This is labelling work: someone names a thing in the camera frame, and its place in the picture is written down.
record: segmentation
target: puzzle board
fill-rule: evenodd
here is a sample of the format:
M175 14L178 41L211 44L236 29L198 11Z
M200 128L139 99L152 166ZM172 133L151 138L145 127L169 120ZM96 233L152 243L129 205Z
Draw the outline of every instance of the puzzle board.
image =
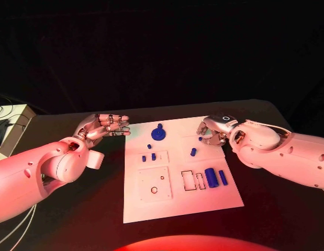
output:
M198 141L195 131L204 117L129 126L132 135L126 137L125 223L243 207L223 148ZM166 134L162 141L155 141L151 137L158 123L162 124ZM156 154L155 161L151 158L152 153ZM210 167L214 168L220 184L216 188L208 187L205 178L205 169ZM226 186L218 170L224 171L229 182ZM194 182L195 190L185 191L185 185L194 186L184 182Z

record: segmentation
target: black background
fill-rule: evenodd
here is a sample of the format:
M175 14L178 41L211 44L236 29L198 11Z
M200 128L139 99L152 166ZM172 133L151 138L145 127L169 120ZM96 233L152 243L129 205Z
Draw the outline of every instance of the black background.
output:
M38 114L257 98L324 136L324 1L0 1L0 95Z

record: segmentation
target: dark table surface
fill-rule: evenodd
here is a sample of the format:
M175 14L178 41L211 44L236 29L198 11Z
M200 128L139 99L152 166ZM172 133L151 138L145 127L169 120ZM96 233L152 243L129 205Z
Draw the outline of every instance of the dark table surface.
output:
M262 100L104 111L130 123L224 112L237 118L291 128L275 106ZM73 135L90 113L36 116L13 153ZM81 177L38 204L28 233L15 250L113 250L145 239L201 234L233 237L278 250L324 250L324 192L244 166L230 146L226 160L244 207L123 224L125 137L107 137L94 150L106 154L100 170ZM25 213L0 223L0 239ZM0 245L7 250L26 224Z

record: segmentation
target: robotic arm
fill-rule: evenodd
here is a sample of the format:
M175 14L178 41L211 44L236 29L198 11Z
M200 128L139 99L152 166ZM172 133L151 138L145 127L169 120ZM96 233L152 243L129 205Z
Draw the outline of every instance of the robotic arm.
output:
M127 116L90 115L74 136L0 161L0 222L19 215L67 183L84 168L99 169L104 158L90 148L103 136L129 135Z
M221 146L229 139L233 152L246 166L265 168L279 177L324 189L323 138L250 120L239 122L229 115L205 117L197 134L204 135L208 128L213 136L203 142Z

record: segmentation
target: white box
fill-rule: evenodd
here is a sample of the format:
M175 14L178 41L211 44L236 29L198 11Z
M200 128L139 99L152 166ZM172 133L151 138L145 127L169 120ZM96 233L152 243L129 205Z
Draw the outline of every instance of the white box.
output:
M0 112L0 117L3 117L10 111L12 113L6 117L0 118L0 120L10 118L16 114L25 115L31 120L32 117L36 115L28 105L13 105L13 109L12 109L12 106L2 106L2 107L3 107L3 111ZM28 126L29 121L22 115L13 116L9 119L9 123L18 123ZM22 133L23 131L22 131L20 125L15 124L7 127L2 145L0 145L0 160L10 156L12 151L19 142Z

